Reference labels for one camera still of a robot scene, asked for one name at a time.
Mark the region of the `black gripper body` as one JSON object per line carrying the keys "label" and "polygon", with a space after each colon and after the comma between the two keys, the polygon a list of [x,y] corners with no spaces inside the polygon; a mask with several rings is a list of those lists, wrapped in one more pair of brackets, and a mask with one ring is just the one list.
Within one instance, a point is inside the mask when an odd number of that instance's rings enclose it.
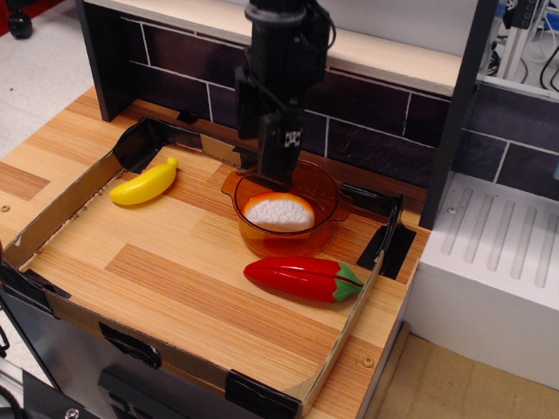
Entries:
{"label": "black gripper body", "polygon": [[235,71],[237,130],[242,139],[259,134],[265,113],[303,113],[307,90],[324,79],[336,28],[323,8],[246,8],[252,23],[245,65]]}

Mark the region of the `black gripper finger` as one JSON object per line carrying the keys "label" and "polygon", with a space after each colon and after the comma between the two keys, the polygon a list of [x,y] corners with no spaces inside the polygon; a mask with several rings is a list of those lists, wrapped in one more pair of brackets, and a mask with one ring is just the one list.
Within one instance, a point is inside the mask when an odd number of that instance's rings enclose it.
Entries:
{"label": "black gripper finger", "polygon": [[298,110],[265,113],[259,119],[257,173],[271,187],[288,191],[300,155],[304,118]]}

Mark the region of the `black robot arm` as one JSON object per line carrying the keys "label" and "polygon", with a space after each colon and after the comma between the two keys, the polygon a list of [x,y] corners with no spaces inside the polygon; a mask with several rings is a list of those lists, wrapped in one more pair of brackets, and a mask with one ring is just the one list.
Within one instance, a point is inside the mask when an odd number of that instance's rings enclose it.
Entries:
{"label": "black robot arm", "polygon": [[324,80],[336,28],[315,1],[251,1],[245,17],[252,38],[235,71],[238,135],[258,141],[257,177],[286,192],[304,138],[307,92]]}

